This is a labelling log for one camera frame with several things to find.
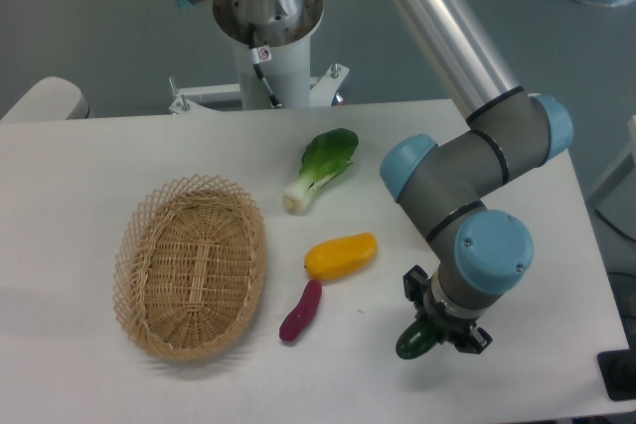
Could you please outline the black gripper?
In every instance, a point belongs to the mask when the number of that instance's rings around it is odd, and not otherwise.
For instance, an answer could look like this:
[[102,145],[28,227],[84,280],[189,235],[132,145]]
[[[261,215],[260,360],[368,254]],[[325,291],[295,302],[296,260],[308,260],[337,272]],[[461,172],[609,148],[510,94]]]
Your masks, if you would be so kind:
[[493,338],[474,321],[449,314],[443,302],[434,302],[428,274],[414,265],[402,276],[404,295],[415,307],[415,320],[424,324],[437,344],[452,343],[460,353],[482,353]]

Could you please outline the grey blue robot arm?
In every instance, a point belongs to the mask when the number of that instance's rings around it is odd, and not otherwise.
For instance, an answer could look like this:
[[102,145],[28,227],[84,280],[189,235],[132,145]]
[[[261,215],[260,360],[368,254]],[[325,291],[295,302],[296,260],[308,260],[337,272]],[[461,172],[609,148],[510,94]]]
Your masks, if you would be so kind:
[[[207,0],[175,0],[188,8]],[[208,0],[234,42],[244,109],[300,108],[317,96],[303,47],[322,0]],[[380,166],[393,199],[439,258],[432,274],[403,278],[415,320],[397,355],[413,359],[442,343],[480,353],[491,343],[478,319],[531,264],[532,237],[483,198],[564,151],[572,123],[564,106],[525,92],[465,0],[393,0],[463,116],[467,131],[439,145],[425,135],[398,143]]]

